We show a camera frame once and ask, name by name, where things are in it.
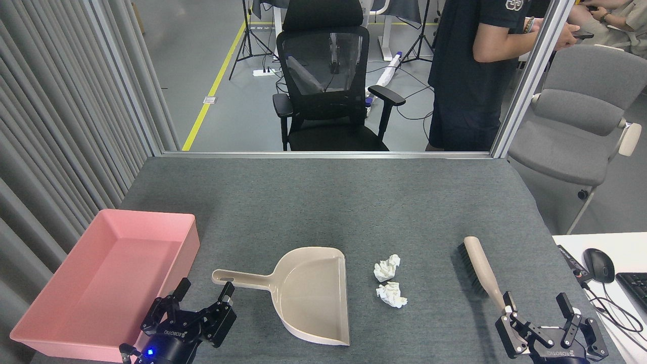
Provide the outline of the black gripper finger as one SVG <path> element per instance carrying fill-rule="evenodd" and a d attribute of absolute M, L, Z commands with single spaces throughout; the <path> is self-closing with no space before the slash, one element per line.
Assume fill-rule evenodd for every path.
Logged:
<path fill-rule="evenodd" d="M 503 315 L 496 321 L 500 339 L 509 358 L 515 359 L 520 355 L 529 355 L 532 359 L 537 357 L 534 350 L 534 341 L 537 336 L 534 332 L 536 325 L 530 321 L 521 321 L 515 302 L 510 292 L 503 294 Z"/>
<path fill-rule="evenodd" d="M 180 311 L 179 304 L 184 299 L 191 286 L 187 277 L 182 278 L 176 289 L 166 297 L 157 297 L 144 316 L 141 324 L 141 331 L 156 332 L 158 325 L 162 322 L 164 315 L 169 320 L 175 320 L 176 311 Z"/>
<path fill-rule="evenodd" d="M 557 350 L 559 361 L 601 361 L 608 357 L 609 350 L 594 318 L 583 318 L 573 308 L 566 293 L 557 295 L 557 303 L 566 319 L 564 334 Z"/>
<path fill-rule="evenodd" d="M 224 285 L 216 302 L 199 312 L 201 338 L 213 347 L 219 348 L 233 326 L 237 315 L 230 304 L 231 295 L 235 291 L 233 283 Z"/>

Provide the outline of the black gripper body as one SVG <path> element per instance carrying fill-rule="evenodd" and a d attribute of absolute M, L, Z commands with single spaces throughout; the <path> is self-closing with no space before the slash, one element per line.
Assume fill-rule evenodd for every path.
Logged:
<path fill-rule="evenodd" d="M 192 363 L 201 343 L 201 321 L 144 320 L 141 329 L 149 339 L 141 350 L 132 348 L 134 363 Z"/>
<path fill-rule="evenodd" d="M 571 339 L 571 345 L 553 340 L 555 345 L 548 348 L 538 339 L 529 341 L 530 357 L 534 363 L 589 363 L 587 361 L 587 346 L 576 339 Z"/>

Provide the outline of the person's right hand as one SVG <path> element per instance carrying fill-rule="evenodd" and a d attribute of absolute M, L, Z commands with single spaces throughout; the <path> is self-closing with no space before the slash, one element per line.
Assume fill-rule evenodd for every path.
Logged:
<path fill-rule="evenodd" d="M 557 42 L 553 48 L 554 51 L 559 51 L 560 49 L 570 48 L 576 44 L 577 39 L 574 37 L 573 33 L 580 29 L 579 25 L 570 24 L 568 22 L 564 23 L 564 26 L 560 32 Z"/>

